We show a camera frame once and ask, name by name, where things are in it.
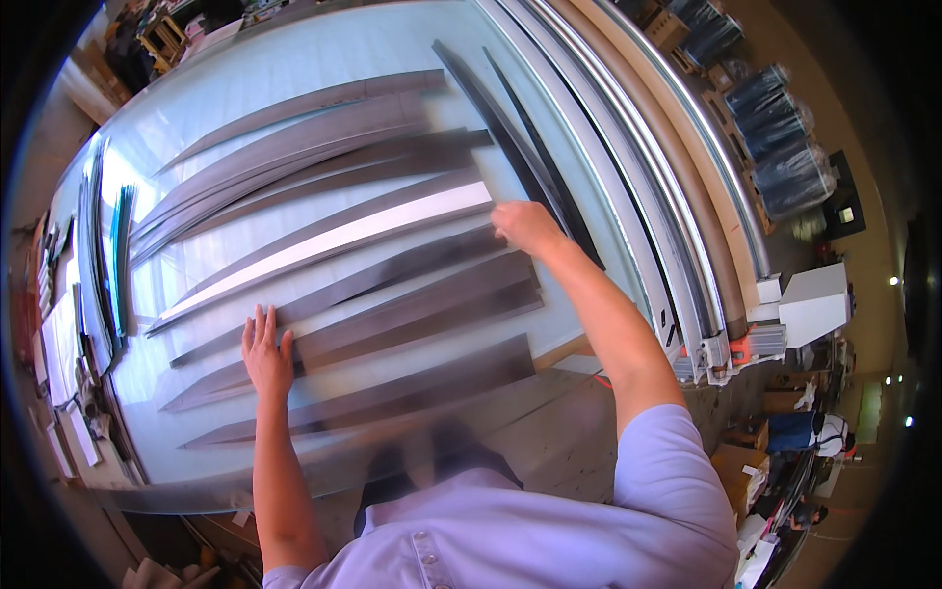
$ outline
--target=wrapped roll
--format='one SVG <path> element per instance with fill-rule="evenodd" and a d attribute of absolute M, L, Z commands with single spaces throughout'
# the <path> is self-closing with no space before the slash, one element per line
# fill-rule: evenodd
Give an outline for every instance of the wrapped roll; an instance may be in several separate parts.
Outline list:
<path fill-rule="evenodd" d="M 752 177 L 773 221 L 820 205 L 837 188 L 827 154 L 811 141 L 798 141 L 769 155 L 755 166 Z"/>
<path fill-rule="evenodd" d="M 747 155 L 758 162 L 779 148 L 807 137 L 813 126 L 814 116 L 807 105 L 785 92 L 757 121 L 749 127 L 741 126 L 739 131 Z"/>
<path fill-rule="evenodd" d="M 720 0 L 690 0 L 677 4 L 680 6 L 674 10 L 674 14 L 690 32 L 723 16 L 723 3 Z"/>
<path fill-rule="evenodd" d="M 741 117 L 759 105 L 767 104 L 782 93 L 788 84 L 788 70 L 771 63 L 759 72 L 738 82 L 723 98 L 734 117 Z"/>
<path fill-rule="evenodd" d="M 687 59 L 701 68 L 712 66 L 733 45 L 742 41 L 742 26 L 728 14 L 692 29 L 680 44 Z"/>

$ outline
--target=white shirt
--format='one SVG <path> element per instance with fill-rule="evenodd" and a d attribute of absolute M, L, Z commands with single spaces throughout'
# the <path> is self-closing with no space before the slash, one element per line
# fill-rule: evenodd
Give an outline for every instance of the white shirt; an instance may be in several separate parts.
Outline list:
<path fill-rule="evenodd" d="M 732 587 L 729 501 L 690 413 L 660 405 L 625 428 L 615 505 L 521 491 L 476 468 L 366 509 L 363 536 L 314 572 L 282 566 L 266 589 L 316 587 Z"/>
<path fill-rule="evenodd" d="M 844 448 L 844 440 L 846 438 L 847 420 L 833 413 L 826 413 L 824 414 L 824 425 L 821 426 L 821 433 L 815 434 L 814 431 L 812 431 L 808 446 L 814 447 L 819 442 L 822 442 L 818 448 L 818 456 L 821 458 L 831 458 L 840 454 L 841 449 Z"/>

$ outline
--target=left hand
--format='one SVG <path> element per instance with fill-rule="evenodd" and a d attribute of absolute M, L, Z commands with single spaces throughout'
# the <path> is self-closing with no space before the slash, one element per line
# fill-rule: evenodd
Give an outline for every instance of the left hand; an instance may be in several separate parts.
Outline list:
<path fill-rule="evenodd" d="M 258 391 L 259 402 L 285 405 L 288 390 L 294 381 L 294 362 L 291 360 L 291 343 L 294 334 L 284 332 L 279 350 L 275 346 L 275 306 L 268 306 L 268 316 L 262 315 L 262 305 L 255 306 L 255 321 L 245 319 L 242 332 L 242 361 L 249 371 L 252 384 Z"/>

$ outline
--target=aluminum rail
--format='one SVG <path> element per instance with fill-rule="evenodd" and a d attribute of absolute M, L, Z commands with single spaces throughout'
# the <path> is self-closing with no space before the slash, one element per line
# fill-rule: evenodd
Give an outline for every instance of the aluminum rail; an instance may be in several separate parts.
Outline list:
<path fill-rule="evenodd" d="M 593 0 L 606 14 L 614 21 L 625 34 L 642 50 L 644 56 L 654 64 L 661 77 L 667 82 L 668 86 L 674 92 L 677 101 L 684 108 L 684 111 L 690 117 L 690 121 L 700 134 L 700 139 L 704 147 L 710 154 L 714 166 L 726 184 L 726 189 L 732 197 L 733 205 L 736 207 L 736 213 L 739 222 L 745 229 L 746 241 L 749 244 L 749 253 L 753 260 L 753 270 L 756 280 L 768 278 L 771 275 L 769 266 L 769 254 L 765 249 L 764 234 L 755 218 L 752 201 L 742 182 L 739 180 L 739 174 L 733 167 L 720 139 L 717 137 L 707 120 L 707 116 L 697 104 L 696 100 L 690 94 L 690 91 L 677 76 L 677 73 L 671 68 L 664 56 L 658 49 L 644 36 L 638 27 L 628 20 L 621 11 L 619 11 L 610 0 Z"/>
<path fill-rule="evenodd" d="M 542 22 L 544 30 L 567 50 L 572 63 L 592 84 L 593 91 L 588 94 L 576 89 L 574 93 L 594 118 L 596 132 L 608 145 L 635 197 L 675 300 L 685 292 L 690 299 L 692 313 L 682 309 L 678 313 L 688 350 L 696 348 L 700 340 L 725 328 L 723 307 L 706 246 L 666 155 L 608 67 L 572 26 L 544 0 L 514 1 Z M 505 6 L 511 7 L 510 0 L 505 0 Z M 591 95 L 604 97 L 604 105 L 590 105 Z M 678 265 L 679 269 L 670 270 Z"/>

